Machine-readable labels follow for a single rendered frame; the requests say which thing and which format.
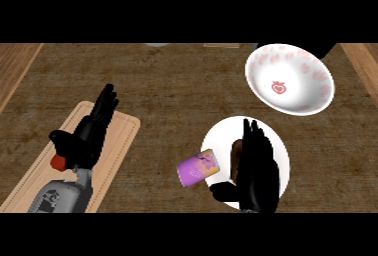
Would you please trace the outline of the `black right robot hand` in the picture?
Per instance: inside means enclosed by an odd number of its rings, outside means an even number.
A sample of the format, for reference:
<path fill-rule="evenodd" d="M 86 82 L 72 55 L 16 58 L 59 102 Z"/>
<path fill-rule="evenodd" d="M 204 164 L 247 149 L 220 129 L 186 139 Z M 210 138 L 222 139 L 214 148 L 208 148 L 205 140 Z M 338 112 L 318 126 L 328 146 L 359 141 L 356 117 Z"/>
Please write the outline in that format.
<path fill-rule="evenodd" d="M 270 140 L 256 120 L 244 120 L 241 139 L 236 183 L 216 183 L 210 186 L 210 191 L 217 201 L 238 202 L 242 212 L 272 214 L 279 203 L 279 167 Z"/>

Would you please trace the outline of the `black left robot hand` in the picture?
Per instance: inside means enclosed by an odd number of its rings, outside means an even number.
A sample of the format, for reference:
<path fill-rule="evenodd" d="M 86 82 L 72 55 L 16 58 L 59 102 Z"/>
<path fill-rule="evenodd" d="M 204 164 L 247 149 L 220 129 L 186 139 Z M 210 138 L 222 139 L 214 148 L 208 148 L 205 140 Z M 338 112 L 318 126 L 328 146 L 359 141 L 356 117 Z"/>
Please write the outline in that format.
<path fill-rule="evenodd" d="M 65 158 L 65 168 L 92 169 L 103 148 L 106 129 L 118 105 L 114 85 L 108 84 L 99 94 L 92 112 L 86 115 L 72 133 L 64 130 L 50 132 L 56 154 Z"/>

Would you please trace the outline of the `brown sweet potato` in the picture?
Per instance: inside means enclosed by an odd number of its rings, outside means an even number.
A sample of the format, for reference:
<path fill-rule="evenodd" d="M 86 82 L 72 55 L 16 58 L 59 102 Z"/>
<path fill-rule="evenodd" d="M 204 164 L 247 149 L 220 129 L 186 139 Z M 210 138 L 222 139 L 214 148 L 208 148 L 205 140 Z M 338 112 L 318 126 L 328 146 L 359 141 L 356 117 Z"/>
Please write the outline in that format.
<path fill-rule="evenodd" d="M 232 144 L 232 151 L 230 151 L 230 179 L 233 183 L 236 183 L 241 155 L 242 155 L 242 139 L 238 139 Z"/>

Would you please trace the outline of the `white oval plate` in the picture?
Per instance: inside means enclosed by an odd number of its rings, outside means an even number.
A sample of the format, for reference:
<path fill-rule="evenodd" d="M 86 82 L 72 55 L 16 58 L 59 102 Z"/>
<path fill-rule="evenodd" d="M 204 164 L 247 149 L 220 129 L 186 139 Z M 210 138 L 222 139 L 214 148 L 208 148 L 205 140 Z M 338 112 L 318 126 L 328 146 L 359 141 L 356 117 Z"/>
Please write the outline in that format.
<path fill-rule="evenodd" d="M 220 182 L 229 181 L 230 179 L 230 151 L 233 142 L 244 136 L 244 120 L 253 121 L 256 119 L 244 116 L 229 117 L 222 120 L 205 136 L 202 148 L 211 149 L 220 164 L 220 173 L 205 179 L 208 187 Z M 285 191 L 289 177 L 289 157 L 284 142 L 276 135 L 272 128 L 258 120 L 257 125 L 263 129 L 264 135 L 270 140 L 273 147 L 273 159 L 279 167 L 279 197 Z M 232 204 L 239 209 L 238 202 L 225 202 Z"/>

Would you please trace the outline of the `white bowl with strawberry print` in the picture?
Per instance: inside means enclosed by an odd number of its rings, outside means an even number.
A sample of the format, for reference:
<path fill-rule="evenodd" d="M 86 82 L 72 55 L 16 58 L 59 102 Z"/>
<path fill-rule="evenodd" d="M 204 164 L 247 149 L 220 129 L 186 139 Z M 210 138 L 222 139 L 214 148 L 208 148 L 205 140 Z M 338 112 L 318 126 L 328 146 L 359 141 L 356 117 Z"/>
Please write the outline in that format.
<path fill-rule="evenodd" d="M 258 99 L 285 114 L 315 115 L 332 102 L 331 72 L 321 59 L 297 46 L 258 47 L 245 62 L 245 78 Z"/>

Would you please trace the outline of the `pale wooden cutting board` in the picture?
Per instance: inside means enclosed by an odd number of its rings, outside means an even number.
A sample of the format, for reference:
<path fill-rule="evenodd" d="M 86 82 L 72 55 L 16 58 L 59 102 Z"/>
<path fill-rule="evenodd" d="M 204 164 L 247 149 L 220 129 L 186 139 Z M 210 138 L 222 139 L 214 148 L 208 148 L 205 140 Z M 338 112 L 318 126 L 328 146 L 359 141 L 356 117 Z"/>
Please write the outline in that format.
<path fill-rule="evenodd" d="M 139 128 L 140 120 L 115 111 L 106 130 L 100 158 L 92 173 L 93 195 L 86 209 L 87 213 L 95 213 L 99 209 Z M 13 188 L 12 193 L 0 205 L 0 213 L 25 213 L 30 209 L 37 192 L 52 180 L 77 180 L 77 175 L 71 170 L 59 172 L 52 168 L 50 161 L 55 156 L 55 152 L 53 143 L 49 142 L 24 174 L 22 179 L 18 182 L 18 185 Z"/>

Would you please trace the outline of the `red vegetable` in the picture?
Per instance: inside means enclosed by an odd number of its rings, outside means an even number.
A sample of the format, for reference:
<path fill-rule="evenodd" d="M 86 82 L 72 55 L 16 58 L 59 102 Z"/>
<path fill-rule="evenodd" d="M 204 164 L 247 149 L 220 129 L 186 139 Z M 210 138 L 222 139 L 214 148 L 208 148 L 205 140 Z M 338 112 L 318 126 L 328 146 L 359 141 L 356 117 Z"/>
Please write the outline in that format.
<path fill-rule="evenodd" d="M 50 166 L 55 170 L 64 172 L 67 170 L 65 168 L 65 158 L 59 155 L 55 155 L 50 160 Z"/>

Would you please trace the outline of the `purple box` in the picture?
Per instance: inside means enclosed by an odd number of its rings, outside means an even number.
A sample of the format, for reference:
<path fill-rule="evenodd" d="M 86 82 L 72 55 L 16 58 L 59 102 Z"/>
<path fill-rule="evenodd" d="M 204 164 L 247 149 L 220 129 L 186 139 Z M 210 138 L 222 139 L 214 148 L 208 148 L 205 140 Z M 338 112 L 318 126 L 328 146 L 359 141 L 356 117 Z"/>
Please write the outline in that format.
<path fill-rule="evenodd" d="M 211 149 L 199 152 L 177 165 L 177 176 L 185 187 L 192 186 L 220 171 Z"/>

